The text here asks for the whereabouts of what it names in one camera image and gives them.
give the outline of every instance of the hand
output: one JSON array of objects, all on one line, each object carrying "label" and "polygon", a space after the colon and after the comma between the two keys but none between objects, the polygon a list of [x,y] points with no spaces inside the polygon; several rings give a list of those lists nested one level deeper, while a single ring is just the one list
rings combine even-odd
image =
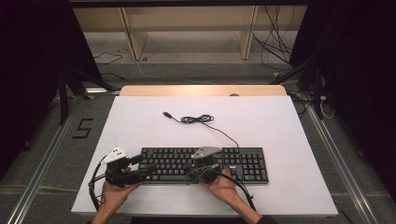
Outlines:
[{"label": "hand", "polygon": [[142,183],[130,185],[128,187],[119,188],[112,186],[105,181],[102,187],[102,198],[98,213],[92,221],[92,224],[107,223],[110,218],[117,212],[128,198],[128,195],[137,189]]},{"label": "hand", "polygon": [[[231,177],[230,172],[226,170],[222,170],[221,173]],[[212,183],[206,184],[205,182],[200,182],[200,184],[209,189],[216,198],[224,201],[228,205],[230,205],[230,203],[234,202],[235,200],[241,200],[238,193],[236,192],[233,182],[221,175],[219,175],[219,177]]]}]

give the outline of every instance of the gray floor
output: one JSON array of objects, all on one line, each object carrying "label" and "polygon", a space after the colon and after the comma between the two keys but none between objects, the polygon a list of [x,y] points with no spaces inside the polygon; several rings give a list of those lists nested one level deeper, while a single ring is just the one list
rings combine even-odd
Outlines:
[{"label": "gray floor", "polygon": [[[259,33],[257,36],[261,38],[266,36],[266,33]],[[285,36],[288,39],[287,44],[292,47],[295,33],[290,32]],[[202,82],[268,83],[274,80],[274,72],[280,74],[286,72],[283,69],[266,67],[262,64],[262,58],[265,63],[270,63],[272,66],[288,68],[270,54],[267,57],[266,52],[261,57],[261,48],[255,42],[252,44],[249,59],[242,60],[236,36],[229,32],[150,34],[142,60],[139,62],[140,71],[137,64],[132,61],[122,36],[87,34],[87,39],[93,55],[105,51],[122,55],[122,58],[114,63],[98,64],[102,73],[124,77],[120,79],[113,75],[103,75],[105,82],[117,87],[128,84],[202,84]],[[107,58],[101,57],[97,62],[107,63],[115,58],[117,57],[107,55]],[[288,91],[296,91],[295,80],[297,77],[284,84]],[[86,86],[95,87],[91,83],[86,83]],[[22,223],[84,223],[91,219],[91,217],[72,214],[70,210],[91,162],[92,153],[115,95],[106,93],[90,95],[92,99],[86,98],[80,104],[77,99],[70,100],[70,104],[77,105],[77,109]],[[299,103],[295,103],[295,107],[296,112],[303,111]],[[74,139],[73,136],[82,135],[81,131],[77,130],[82,119],[92,119],[84,123],[92,128],[92,131],[88,138]],[[59,128],[59,120],[60,104],[54,99],[46,117],[31,138],[31,148],[20,154],[0,182],[0,223],[6,223],[24,188],[34,175]],[[301,123],[334,201],[353,223],[363,223],[309,111],[303,114]],[[373,209],[378,223],[396,223],[395,202],[382,186],[370,164],[356,155],[357,148],[342,120],[335,116],[333,119],[325,119],[324,123]],[[130,219],[130,217],[114,217],[111,223],[129,223]],[[349,223],[342,214],[332,218],[276,217],[276,220],[279,223]]]}]

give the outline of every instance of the keyboard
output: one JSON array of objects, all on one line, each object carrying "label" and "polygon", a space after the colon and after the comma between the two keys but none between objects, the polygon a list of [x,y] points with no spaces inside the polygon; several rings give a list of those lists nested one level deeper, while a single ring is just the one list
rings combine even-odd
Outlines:
[{"label": "keyboard", "polygon": [[[197,183],[188,176],[186,164],[192,164],[191,154],[198,147],[143,147],[143,160],[139,169],[156,163],[157,171],[148,175],[145,184],[190,184]],[[222,169],[228,170],[233,179],[244,184],[267,184],[268,174],[262,147],[224,147],[214,154]]]}]

